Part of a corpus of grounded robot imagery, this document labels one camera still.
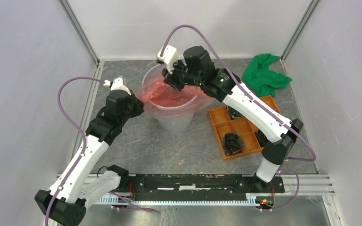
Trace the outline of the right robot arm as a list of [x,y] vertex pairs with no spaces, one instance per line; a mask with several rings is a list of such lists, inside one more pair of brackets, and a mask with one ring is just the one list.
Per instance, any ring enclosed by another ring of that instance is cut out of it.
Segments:
[[207,50],[194,46],[179,59],[177,49],[161,47],[157,61],[166,65],[162,71],[165,83],[176,90],[186,85],[199,87],[205,94],[235,109],[251,121],[267,139],[263,159],[253,180],[254,188],[266,192],[303,128],[299,119],[290,120],[255,96],[239,78],[225,68],[216,68]]

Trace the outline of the grey trash bin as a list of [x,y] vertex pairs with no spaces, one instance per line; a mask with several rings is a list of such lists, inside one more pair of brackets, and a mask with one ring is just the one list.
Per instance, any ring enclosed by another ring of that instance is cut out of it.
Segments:
[[182,131],[192,122],[198,95],[195,89],[185,87],[182,91],[176,91],[165,84],[161,75],[163,69],[163,65],[155,65],[146,72],[137,96],[144,104],[144,111],[155,118],[162,128]]

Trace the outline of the red plastic trash bag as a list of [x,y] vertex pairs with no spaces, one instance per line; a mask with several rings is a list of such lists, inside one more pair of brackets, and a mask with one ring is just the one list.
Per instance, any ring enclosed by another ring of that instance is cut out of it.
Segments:
[[143,83],[136,97],[144,104],[144,111],[157,118],[166,119],[196,113],[213,102],[199,87],[185,86],[177,91],[156,77]]

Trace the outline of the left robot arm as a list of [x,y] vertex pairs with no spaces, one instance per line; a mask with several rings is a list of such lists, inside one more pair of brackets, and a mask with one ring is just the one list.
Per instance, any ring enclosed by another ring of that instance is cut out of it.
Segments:
[[50,220],[63,226],[77,226],[98,199],[113,189],[123,192],[129,187],[129,179],[113,170],[87,186],[84,182],[98,159],[122,132],[124,124],[142,113],[143,103],[131,90],[110,92],[106,106],[90,122],[86,132],[81,133],[80,149],[63,174],[49,190],[39,190],[35,195],[34,199],[45,215],[46,226]]

